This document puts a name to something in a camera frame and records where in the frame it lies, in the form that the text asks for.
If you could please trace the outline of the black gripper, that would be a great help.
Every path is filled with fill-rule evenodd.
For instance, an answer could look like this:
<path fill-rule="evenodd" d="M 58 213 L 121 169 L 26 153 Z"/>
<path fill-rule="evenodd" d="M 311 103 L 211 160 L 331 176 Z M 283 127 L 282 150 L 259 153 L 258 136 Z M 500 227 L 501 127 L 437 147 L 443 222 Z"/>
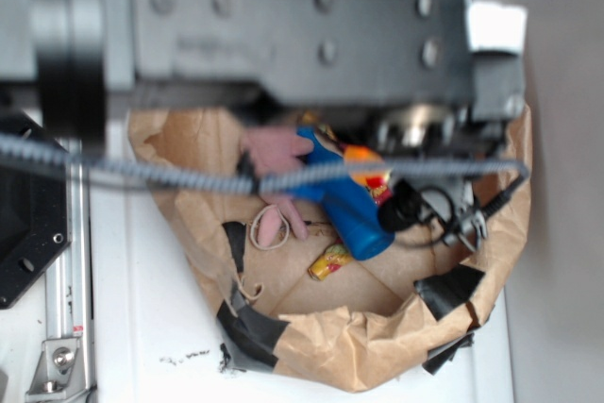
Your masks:
<path fill-rule="evenodd" d="M 390 77 L 390 103 L 373 115 L 367 139 L 391 166 L 392 193 L 368 214 L 364 251 L 431 223 L 438 242 L 473 236 L 477 249 L 487 221 L 527 179 L 525 164 L 502 156 L 507 127 L 525 107 L 521 55 L 406 59 Z"/>

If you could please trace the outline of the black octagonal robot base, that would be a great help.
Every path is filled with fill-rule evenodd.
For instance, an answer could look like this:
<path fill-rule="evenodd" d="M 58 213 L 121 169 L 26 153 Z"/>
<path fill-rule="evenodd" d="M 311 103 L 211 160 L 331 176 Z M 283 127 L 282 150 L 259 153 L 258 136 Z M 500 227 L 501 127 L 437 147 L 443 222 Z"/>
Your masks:
<path fill-rule="evenodd" d="M 70 243 L 65 167 L 1 153 L 1 308 L 29 290 Z"/>

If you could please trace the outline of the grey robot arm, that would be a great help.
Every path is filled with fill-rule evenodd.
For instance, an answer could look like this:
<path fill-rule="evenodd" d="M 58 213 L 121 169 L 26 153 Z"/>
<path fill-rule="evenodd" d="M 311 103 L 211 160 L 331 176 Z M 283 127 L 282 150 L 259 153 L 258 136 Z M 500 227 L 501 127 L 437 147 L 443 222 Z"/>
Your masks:
<path fill-rule="evenodd" d="M 225 107 L 255 123 L 318 109 L 408 179 L 528 179 L 498 157 L 520 59 L 471 41 L 467 0 L 1 0 L 1 80 L 48 130 L 100 144 L 113 109 Z"/>

